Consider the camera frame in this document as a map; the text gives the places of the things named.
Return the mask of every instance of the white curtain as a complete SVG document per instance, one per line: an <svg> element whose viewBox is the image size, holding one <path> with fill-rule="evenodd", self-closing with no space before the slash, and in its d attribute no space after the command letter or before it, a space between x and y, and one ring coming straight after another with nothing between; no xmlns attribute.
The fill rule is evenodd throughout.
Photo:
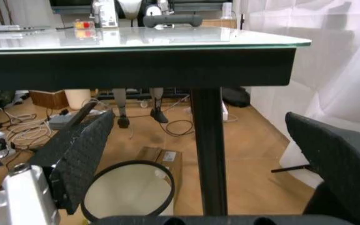
<svg viewBox="0 0 360 225"><path fill-rule="evenodd" d="M53 14L49 0L7 0L12 19L21 26L61 25L60 16ZM3 21L9 24L8 11L3 0L0 0Z"/></svg>
<svg viewBox="0 0 360 225"><path fill-rule="evenodd" d="M252 105L284 135L288 111L360 131L360 0L235 0L245 30L311 39L296 53L290 85L253 87ZM291 142L283 167L307 163ZM321 178L309 171L292 175L315 187Z"/></svg>

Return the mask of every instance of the cardboard box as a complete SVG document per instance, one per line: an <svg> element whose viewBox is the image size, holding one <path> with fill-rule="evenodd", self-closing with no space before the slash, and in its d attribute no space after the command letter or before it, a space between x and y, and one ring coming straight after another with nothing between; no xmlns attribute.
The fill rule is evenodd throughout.
<svg viewBox="0 0 360 225"><path fill-rule="evenodd" d="M48 109L62 109L69 106L64 90L30 90L29 93L34 105Z"/></svg>
<svg viewBox="0 0 360 225"><path fill-rule="evenodd" d="M176 202L182 182L183 158L181 152L161 148L143 147L136 159L156 162L169 169L174 179L174 202Z"/></svg>

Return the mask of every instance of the white bucket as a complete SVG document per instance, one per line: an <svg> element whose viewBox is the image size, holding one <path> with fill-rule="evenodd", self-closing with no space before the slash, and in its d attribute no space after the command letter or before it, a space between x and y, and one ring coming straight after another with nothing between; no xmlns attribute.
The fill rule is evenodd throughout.
<svg viewBox="0 0 360 225"><path fill-rule="evenodd" d="M81 202L94 222L112 216L173 215L174 180L164 166L133 160L98 173Z"/></svg>
<svg viewBox="0 0 360 225"><path fill-rule="evenodd" d="M73 89L65 90L67 102L69 102L70 108L79 110L82 104L91 99L91 92L89 89Z"/></svg>

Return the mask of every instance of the textured gripper pad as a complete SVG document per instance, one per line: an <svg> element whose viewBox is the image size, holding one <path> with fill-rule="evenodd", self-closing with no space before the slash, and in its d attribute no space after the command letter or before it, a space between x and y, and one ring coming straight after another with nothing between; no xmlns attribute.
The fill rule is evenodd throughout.
<svg viewBox="0 0 360 225"><path fill-rule="evenodd" d="M76 211L94 177L113 118L113 112L107 111L60 131L30 160L44 168L55 204L68 214Z"/></svg>

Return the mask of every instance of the power strip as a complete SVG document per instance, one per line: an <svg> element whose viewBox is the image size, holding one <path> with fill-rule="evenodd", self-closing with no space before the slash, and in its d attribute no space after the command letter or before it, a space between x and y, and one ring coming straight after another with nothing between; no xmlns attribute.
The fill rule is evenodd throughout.
<svg viewBox="0 0 360 225"><path fill-rule="evenodd" d="M0 131L0 139L5 139L6 141L6 135L5 133ZM12 149L9 144L6 145L6 149L0 150L0 158L5 158L5 157L9 157L13 154L16 153L15 149Z"/></svg>

